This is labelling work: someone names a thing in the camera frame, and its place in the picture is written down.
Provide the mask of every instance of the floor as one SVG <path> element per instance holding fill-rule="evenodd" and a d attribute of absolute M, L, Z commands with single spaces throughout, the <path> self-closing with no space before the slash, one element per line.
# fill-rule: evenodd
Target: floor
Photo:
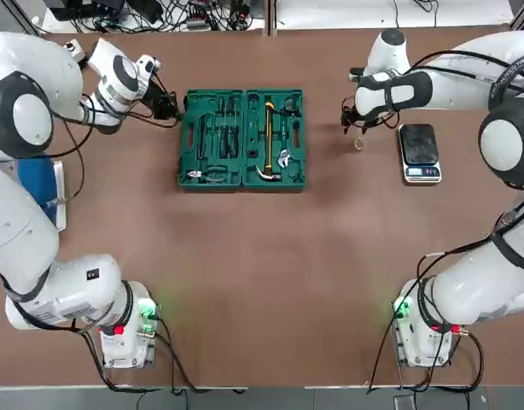
<path fill-rule="evenodd" d="M 213 391 L 204 395 L 189 394 L 191 410 L 394 410 L 394 398 L 405 393 L 380 389 L 366 395 L 365 389 L 249 389 L 242 395 L 232 391 Z M 113 393 L 106 389 L 24 389 L 1 390 L 0 410 L 183 410 L 185 397 L 168 391 L 139 395 Z M 436 390 L 418 395 L 418 410 L 462 410 L 467 408 L 463 395 Z M 472 410 L 524 410 L 524 387 L 479 388 L 470 395 Z M 412 405 L 398 407 L 413 410 Z"/>

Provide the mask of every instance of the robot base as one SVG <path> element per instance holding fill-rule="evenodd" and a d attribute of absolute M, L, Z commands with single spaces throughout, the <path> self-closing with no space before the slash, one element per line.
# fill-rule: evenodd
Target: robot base
<path fill-rule="evenodd" d="M 434 361 L 434 356 L 439 349 L 440 333 L 433 331 L 423 321 L 417 304 L 416 286 L 409 296 L 405 298 L 408 289 L 414 284 L 412 279 L 405 284 L 400 291 L 400 295 L 393 304 L 393 312 L 397 310 L 400 303 L 405 300 L 400 308 L 397 318 L 393 323 L 393 334 L 395 336 L 397 349 L 397 362 L 400 366 L 431 367 L 443 366 L 448 362 L 451 348 L 451 332 L 447 332 L 442 337 L 439 357 Z"/>
<path fill-rule="evenodd" d="M 157 315 L 159 309 L 143 284 L 129 282 L 129 285 L 133 290 L 133 311 L 123 333 L 108 336 L 101 332 L 106 368 L 154 367 L 158 322 L 148 316 Z"/>

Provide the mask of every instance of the hammer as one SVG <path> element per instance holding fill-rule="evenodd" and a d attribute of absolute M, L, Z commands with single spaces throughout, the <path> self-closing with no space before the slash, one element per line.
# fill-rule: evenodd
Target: hammer
<path fill-rule="evenodd" d="M 271 98 L 267 97 L 265 102 L 265 166 L 262 173 L 258 166 L 256 171 L 264 181 L 280 181 L 281 175 L 274 174 L 271 169 L 271 134 L 273 133 L 273 111 L 276 106 L 271 102 Z"/>

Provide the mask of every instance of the pliers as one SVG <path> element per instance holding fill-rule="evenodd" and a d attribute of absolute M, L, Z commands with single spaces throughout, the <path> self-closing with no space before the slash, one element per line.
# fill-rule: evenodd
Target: pliers
<path fill-rule="evenodd" d="M 228 170 L 228 167 L 225 165 L 213 165 L 213 166 L 210 166 L 205 171 L 189 171 L 186 173 L 186 175 L 192 179 L 199 179 L 201 181 L 209 182 L 212 184 L 219 184 L 219 183 L 224 182 L 226 179 L 212 178 L 212 177 L 209 177 L 208 174 L 215 173 L 215 172 L 223 172 L 223 171 L 225 172 L 227 170 Z"/>

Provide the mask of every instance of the green led light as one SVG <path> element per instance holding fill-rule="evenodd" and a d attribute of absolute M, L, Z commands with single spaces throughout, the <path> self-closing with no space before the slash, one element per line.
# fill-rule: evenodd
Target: green led light
<path fill-rule="evenodd" d="M 144 298 L 139 299 L 139 313 L 142 316 L 155 316 L 156 305 L 152 299 Z"/>
<path fill-rule="evenodd" d="M 403 318 L 408 317 L 408 311 L 410 310 L 410 304 L 411 304 L 411 299 L 409 297 L 406 297 L 405 299 L 399 298 L 395 301 L 394 307 L 395 307 L 395 310 L 397 311 L 397 316 L 396 316 L 397 319 L 403 319 Z"/>

